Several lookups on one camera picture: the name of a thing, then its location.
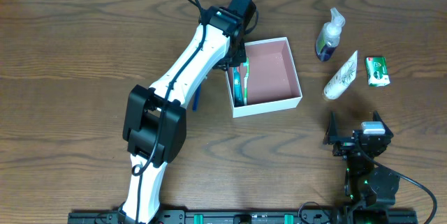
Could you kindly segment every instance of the blue object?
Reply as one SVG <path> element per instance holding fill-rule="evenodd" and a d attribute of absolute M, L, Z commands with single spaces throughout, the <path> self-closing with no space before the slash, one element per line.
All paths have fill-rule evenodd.
<path fill-rule="evenodd" d="M 198 99 L 200 98 L 200 90 L 202 89 L 202 84 L 196 89 L 196 93 L 194 94 L 194 102 L 193 102 L 193 112 L 197 111 Z"/>

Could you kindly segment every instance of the wooden tabletop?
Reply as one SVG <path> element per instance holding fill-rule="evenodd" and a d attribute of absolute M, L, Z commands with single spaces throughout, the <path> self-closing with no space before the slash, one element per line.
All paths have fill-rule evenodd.
<path fill-rule="evenodd" d="M 347 201 L 346 164 L 322 145 L 330 111 L 349 135 L 377 110 L 395 134 L 377 160 L 432 190 L 432 223 L 447 222 L 447 0 L 254 1 L 259 23 L 247 40 L 288 38 L 304 98 L 293 110 L 233 119 L 224 73 L 213 70 L 198 112 L 187 112 L 188 136 L 166 170 L 162 203 L 297 209 Z M 314 44 L 332 7 L 346 25 L 321 63 Z M 127 96 L 170 68 L 197 21 L 185 0 L 1 1 L 0 223 L 66 223 L 73 210 L 126 199 Z M 324 101 L 323 87 L 355 50 L 357 79 Z M 369 87 L 364 59 L 378 55 L 391 84 Z M 396 198 L 421 223 L 432 209 L 426 193 L 402 180 Z"/>

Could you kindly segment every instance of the open box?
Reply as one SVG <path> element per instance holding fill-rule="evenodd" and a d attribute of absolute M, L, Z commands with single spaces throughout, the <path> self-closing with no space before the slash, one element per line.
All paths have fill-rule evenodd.
<path fill-rule="evenodd" d="M 249 58 L 247 105 L 235 107 L 233 68 L 225 74 L 233 118 L 296 107 L 302 93 L 287 38 L 245 43 L 245 51 Z M 239 68 L 244 95 L 247 67 Z"/>

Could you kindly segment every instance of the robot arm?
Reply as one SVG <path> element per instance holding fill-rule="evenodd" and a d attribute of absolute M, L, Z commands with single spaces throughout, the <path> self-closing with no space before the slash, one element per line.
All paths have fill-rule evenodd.
<path fill-rule="evenodd" d="M 212 68 L 227 70 L 246 61 L 243 36 L 255 10 L 252 0 L 232 0 L 228 8 L 210 7 L 200 18 L 193 40 L 170 70 L 148 89 L 139 85 L 133 88 L 123 130 L 123 138 L 129 143 L 132 167 L 143 166 L 152 149 L 156 152 L 141 178 L 131 176 L 129 194 L 121 209 L 123 223 L 135 223 L 137 209 L 138 222 L 148 223 L 159 210 L 159 191 L 166 166 L 177 156 L 186 139 L 186 108 L 189 101 Z M 162 108 L 169 83 L 199 47 L 203 26 L 206 26 L 206 37 L 202 49 L 175 81 L 166 104 L 165 119 L 160 122 L 149 111 Z M 155 146 L 161 124 L 163 128 Z"/>

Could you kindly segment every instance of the pump dispenser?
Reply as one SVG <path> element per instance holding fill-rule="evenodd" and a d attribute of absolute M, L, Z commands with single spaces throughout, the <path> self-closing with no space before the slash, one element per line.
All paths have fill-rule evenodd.
<path fill-rule="evenodd" d="M 340 34 L 344 26 L 344 17 L 336 8 L 331 8 L 332 20 L 326 22 L 316 39 L 315 52 L 320 61 L 327 61 L 334 53 L 340 42 Z"/>

